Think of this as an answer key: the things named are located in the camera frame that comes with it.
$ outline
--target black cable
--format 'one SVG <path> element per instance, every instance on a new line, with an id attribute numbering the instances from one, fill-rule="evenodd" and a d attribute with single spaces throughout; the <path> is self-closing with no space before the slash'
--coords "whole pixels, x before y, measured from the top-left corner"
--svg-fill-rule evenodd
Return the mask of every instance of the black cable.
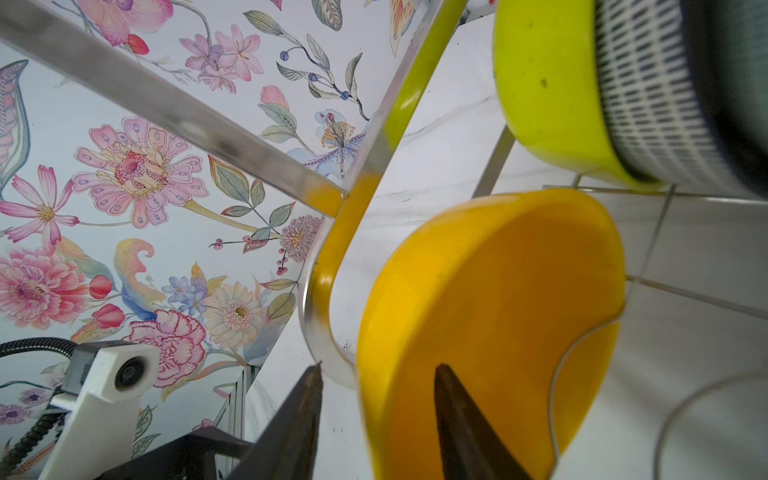
<path id="1" fill-rule="evenodd" d="M 69 358 L 78 344 L 67 339 L 60 339 L 50 336 L 42 336 L 31 339 L 14 340 L 12 342 L 0 343 L 0 357 L 13 355 L 14 353 L 37 352 L 40 350 L 60 353 Z M 53 395 L 61 390 L 56 389 Z M 40 441 L 51 431 L 51 429 L 64 419 L 65 413 L 43 414 L 35 422 L 31 429 L 16 442 L 16 445 L 3 456 L 0 462 L 0 474 L 5 480 L 13 473 L 20 463 L 29 455 L 29 452 L 35 449 Z"/>
<path id="2" fill-rule="evenodd" d="M 37 338 L 0 343 L 0 357 L 13 355 L 14 353 L 34 352 L 38 350 L 47 350 L 49 352 L 56 352 L 67 357 L 72 357 L 72 352 L 76 346 L 78 346 L 78 344 L 71 340 L 60 339 L 54 336 L 39 336 Z"/>

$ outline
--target white marble surface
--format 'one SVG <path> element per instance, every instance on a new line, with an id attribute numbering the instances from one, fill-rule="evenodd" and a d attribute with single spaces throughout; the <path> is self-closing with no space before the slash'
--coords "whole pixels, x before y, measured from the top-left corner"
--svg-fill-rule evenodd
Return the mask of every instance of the white marble surface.
<path id="1" fill-rule="evenodd" d="M 351 350 L 384 263 L 424 221 L 470 198 L 504 126 L 492 76 L 492 22 L 484 17 L 456 32 L 345 257 L 331 316 L 337 341 Z M 516 144 L 494 193 L 569 185 L 573 178 Z M 664 199 L 594 196 L 621 233 L 627 272 L 639 273 Z M 675 199 L 647 277 L 768 309 L 767 240 L 768 208 Z M 622 325 L 602 389 L 555 480 L 650 480 L 656 435 L 680 400 L 707 383 L 768 365 L 765 320 L 696 300 L 640 287 Z M 311 362 L 292 318 L 248 393 L 250 439 Z M 723 472 L 766 478 L 768 465 L 754 446 L 768 443 L 768 381 L 748 387 L 697 404 L 675 430 L 663 478 L 724 478 Z M 684 468 L 692 464 L 697 467 Z M 356 393 L 326 381 L 315 478 L 371 477 Z"/>

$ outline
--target dish rack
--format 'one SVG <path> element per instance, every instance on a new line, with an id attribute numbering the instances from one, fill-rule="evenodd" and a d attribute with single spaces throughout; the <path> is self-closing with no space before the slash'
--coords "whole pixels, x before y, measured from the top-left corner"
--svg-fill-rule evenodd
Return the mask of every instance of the dish rack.
<path id="1" fill-rule="evenodd" d="M 312 267 L 305 269 L 299 278 L 300 325 L 314 359 L 323 363 L 323 371 L 339 384 L 353 387 L 356 382 L 354 358 L 336 345 L 330 332 L 329 300 L 333 281 L 346 248 L 395 153 L 440 55 L 464 13 L 465 4 L 466 0 L 432 0 L 379 111 L 368 126 L 368 134 L 359 150 L 357 161 L 349 166 L 349 173 L 341 185 L 334 184 L 298 164 L 240 125 L 166 81 L 155 77 L 126 57 L 112 51 L 107 45 L 94 40 L 75 26 L 29 0 L 3 0 L 0 3 L 0 38 L 115 103 L 179 134 L 197 147 L 217 155 L 322 213 L 325 219 L 319 237 L 323 240 L 313 245 L 307 262 Z M 509 129 L 505 128 L 475 188 L 473 197 L 491 194 L 514 143 L 513 135 Z M 543 185 L 542 188 L 566 187 L 589 194 L 664 198 L 641 268 L 636 276 L 627 276 L 631 285 L 627 290 L 625 305 L 634 298 L 633 294 L 637 286 L 642 285 L 759 319 L 768 319 L 768 311 L 645 278 L 651 254 L 667 218 L 670 205 L 675 199 L 688 198 L 701 202 L 760 206 L 768 206 L 768 201 L 684 193 L 677 191 L 675 185 L 665 192 L 655 193 L 609 187 L 585 187 L 581 185 L 581 180 L 582 176 L 577 174 L 570 185 Z M 571 349 L 594 331 L 597 330 L 584 333 Z M 658 436 L 654 455 L 654 478 L 660 477 L 660 456 L 670 428 L 688 407 L 723 386 L 747 381 L 756 376 L 764 376 L 766 373 L 765 370 L 759 370 L 722 379 L 697 390 L 679 403 L 665 420 Z M 242 425 L 244 391 L 252 380 L 252 372 L 243 374 L 243 378 L 238 382 L 237 399 L 230 400 L 230 406 L 234 406 L 234 409 L 240 412 L 237 415 L 227 414 L 227 422 L 233 432 L 242 430 L 237 423 Z M 556 382 L 557 373 L 552 380 L 551 392 L 554 391 Z M 222 409 L 217 421 L 222 418 L 226 408 L 225 406 Z M 551 409 L 550 427 L 554 428 Z M 554 450 L 559 456 L 554 432 L 551 437 Z"/>

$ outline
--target yellow bowl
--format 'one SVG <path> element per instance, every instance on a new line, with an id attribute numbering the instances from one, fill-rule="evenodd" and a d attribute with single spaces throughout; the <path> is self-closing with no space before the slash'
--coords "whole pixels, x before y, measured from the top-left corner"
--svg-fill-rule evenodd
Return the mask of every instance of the yellow bowl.
<path id="1" fill-rule="evenodd" d="M 574 190 L 483 197 L 392 255 L 366 307 L 357 372 L 378 480 L 442 479 L 435 369 L 449 364 L 535 479 L 551 471 L 548 389 L 563 352 L 621 311 L 624 258 L 605 209 Z M 563 449 L 607 369 L 617 325 L 569 357 L 554 398 Z"/>
<path id="2" fill-rule="evenodd" d="M 634 190 L 664 184 L 630 174 L 603 119 L 594 47 L 594 0 L 504 0 L 493 65 L 507 123 L 548 163 Z"/>

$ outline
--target blue flower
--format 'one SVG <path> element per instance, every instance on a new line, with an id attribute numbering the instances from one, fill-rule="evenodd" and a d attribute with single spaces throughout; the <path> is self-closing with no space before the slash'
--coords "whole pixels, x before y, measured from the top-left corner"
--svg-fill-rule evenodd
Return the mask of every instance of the blue flower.
<path id="1" fill-rule="evenodd" d="M 203 313 L 208 308 L 205 307 L 203 304 L 203 300 L 205 300 L 206 292 L 203 290 L 197 290 L 195 293 L 189 295 L 187 298 L 184 299 L 184 302 L 179 307 L 179 310 L 182 312 L 187 312 L 187 315 L 189 316 L 195 316 L 198 313 Z"/>
<path id="2" fill-rule="evenodd" d="M 194 285 L 190 285 L 190 281 L 185 276 L 181 278 L 172 276 L 168 279 L 170 285 L 163 287 L 165 293 L 172 294 L 168 297 L 168 301 L 187 303 L 187 298 L 194 296 Z"/>
<path id="3" fill-rule="evenodd" d="M 322 125 L 317 128 L 317 136 L 324 147 L 332 150 L 325 154 L 312 154 L 304 148 L 294 148 L 288 155 L 325 177 L 335 175 L 344 178 L 344 170 L 349 169 L 366 133 L 354 135 L 355 128 L 335 110 L 319 111 L 315 119 Z"/>

